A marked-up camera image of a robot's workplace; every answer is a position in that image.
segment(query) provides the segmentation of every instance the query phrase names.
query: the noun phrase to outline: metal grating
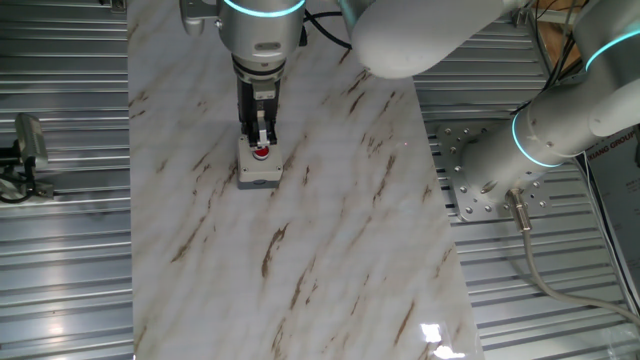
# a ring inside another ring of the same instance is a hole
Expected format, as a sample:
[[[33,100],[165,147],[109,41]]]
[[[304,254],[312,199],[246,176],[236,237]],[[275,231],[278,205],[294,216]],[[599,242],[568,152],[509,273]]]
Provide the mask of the metal grating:
[[[0,205],[1,359],[133,355],[127,27],[106,3],[0,2],[0,146],[38,116],[56,189]]]
[[[546,79],[530,34],[497,21],[417,76],[427,127],[508,120]],[[126,61],[125,15],[97,0],[0,5],[0,145],[17,112],[39,116],[51,149],[41,178],[57,189],[54,202],[0,205],[2,359],[132,357]],[[565,165],[545,181],[557,195],[554,214],[534,221],[543,275],[622,302],[582,175]],[[449,199],[445,173],[441,182]],[[622,359],[638,348],[620,317],[532,287],[511,222],[462,223],[447,202],[488,360]]]
[[[456,123],[486,127],[534,97],[547,78],[545,57],[527,26],[491,24],[445,61],[414,78],[427,131]],[[436,166],[438,139],[431,136]],[[553,213],[533,220],[536,263],[556,289],[625,303],[584,177],[573,164],[543,178]],[[487,360],[636,359],[635,328],[619,315],[558,302],[529,282],[523,241],[512,221],[464,223],[447,174],[440,180]]]

